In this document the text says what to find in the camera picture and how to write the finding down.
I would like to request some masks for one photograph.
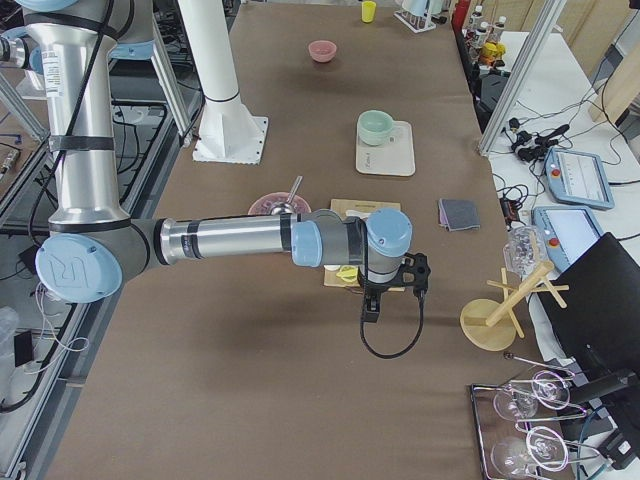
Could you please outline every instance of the white tray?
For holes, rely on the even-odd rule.
[[[356,134],[356,170],[370,175],[409,177],[416,171],[413,133],[408,122],[394,121],[389,142],[372,147]]]

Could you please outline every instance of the pink bowl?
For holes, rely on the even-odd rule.
[[[309,44],[309,55],[319,63],[330,62],[336,56],[337,51],[336,44],[329,40],[316,40]]]
[[[287,192],[269,193],[264,197],[260,197],[255,201],[249,209],[249,215],[269,215],[271,207],[274,203],[284,202],[287,200],[289,194]],[[296,213],[310,213],[311,207],[302,197],[296,195],[291,202],[293,210]]]

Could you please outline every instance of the black bracket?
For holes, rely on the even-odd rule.
[[[366,283],[362,320],[369,323],[378,321],[382,294],[392,287],[413,287],[413,294],[418,299],[423,298],[429,289],[430,273],[431,269],[426,255],[406,253],[402,265],[390,281],[375,284]],[[358,274],[358,280],[361,285],[364,284],[361,274]]]

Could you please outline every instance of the metal frame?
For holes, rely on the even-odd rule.
[[[153,57],[151,57],[151,63],[158,75],[158,80],[167,98],[169,109],[178,126],[180,137],[183,139],[182,146],[187,147],[193,138],[190,130],[191,122],[189,121],[187,107],[185,106],[182,92],[178,86],[178,80],[173,72],[167,49],[162,42],[162,34],[160,33],[155,17],[153,18],[153,39]]]
[[[40,120],[36,118],[33,112],[29,109],[22,97],[13,85],[4,77],[0,72],[0,102],[2,102],[7,109],[18,119],[22,128],[29,134],[34,140],[44,142],[49,136],[49,130],[47,130]]]

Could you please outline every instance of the clear plastic container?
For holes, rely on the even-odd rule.
[[[507,270],[521,277],[528,276],[543,260],[548,260],[544,236],[532,225],[514,228],[509,232],[509,243],[504,247]]]

